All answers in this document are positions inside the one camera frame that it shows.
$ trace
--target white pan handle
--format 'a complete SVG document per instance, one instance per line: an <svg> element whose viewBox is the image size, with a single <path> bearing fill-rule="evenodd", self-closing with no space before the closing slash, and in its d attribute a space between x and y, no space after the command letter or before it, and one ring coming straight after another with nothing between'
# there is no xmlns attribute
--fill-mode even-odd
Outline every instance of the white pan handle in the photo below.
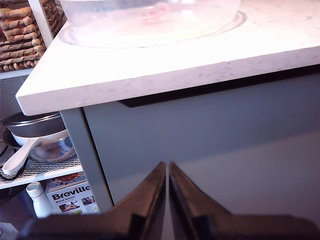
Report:
<svg viewBox="0 0 320 240"><path fill-rule="evenodd" d="M23 166L31 149L40 143L40 137L29 138L28 141L2 167L7 175L15 174Z"/></svg>

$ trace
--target white bottle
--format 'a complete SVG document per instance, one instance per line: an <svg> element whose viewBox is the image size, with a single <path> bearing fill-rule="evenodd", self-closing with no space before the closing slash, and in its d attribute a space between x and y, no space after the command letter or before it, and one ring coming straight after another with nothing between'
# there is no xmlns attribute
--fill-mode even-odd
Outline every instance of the white bottle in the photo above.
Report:
<svg viewBox="0 0 320 240"><path fill-rule="evenodd" d="M54 206L48 199L41 183L38 181L30 183L26 186L26 192L33 200L33 207L38 218L45 218L50 214L56 214Z"/></svg>

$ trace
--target quartz countertop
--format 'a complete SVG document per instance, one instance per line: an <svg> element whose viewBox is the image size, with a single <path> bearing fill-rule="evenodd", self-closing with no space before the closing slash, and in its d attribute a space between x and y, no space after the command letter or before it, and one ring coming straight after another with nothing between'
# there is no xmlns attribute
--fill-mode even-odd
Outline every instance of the quartz countertop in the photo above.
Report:
<svg viewBox="0 0 320 240"><path fill-rule="evenodd" d="M96 105L320 64L320 0L242 0L230 31L162 46L65 41L67 22L16 98L26 115Z"/></svg>

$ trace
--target product box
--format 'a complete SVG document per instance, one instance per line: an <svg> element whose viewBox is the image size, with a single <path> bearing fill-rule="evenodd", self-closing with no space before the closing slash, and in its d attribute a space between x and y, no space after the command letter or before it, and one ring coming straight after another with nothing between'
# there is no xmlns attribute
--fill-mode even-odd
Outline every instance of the product box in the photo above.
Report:
<svg viewBox="0 0 320 240"><path fill-rule="evenodd" d="M45 193L58 214L98 214L84 172L49 179Z"/></svg>

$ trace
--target countertop edge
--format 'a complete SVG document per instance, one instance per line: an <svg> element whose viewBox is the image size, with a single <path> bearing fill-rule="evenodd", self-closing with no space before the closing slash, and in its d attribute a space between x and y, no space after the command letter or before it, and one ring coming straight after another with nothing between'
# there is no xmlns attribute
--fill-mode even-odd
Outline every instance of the countertop edge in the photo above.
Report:
<svg viewBox="0 0 320 240"><path fill-rule="evenodd" d="M32 116L317 64L320 46L36 94L18 91L16 98L23 113Z"/></svg>

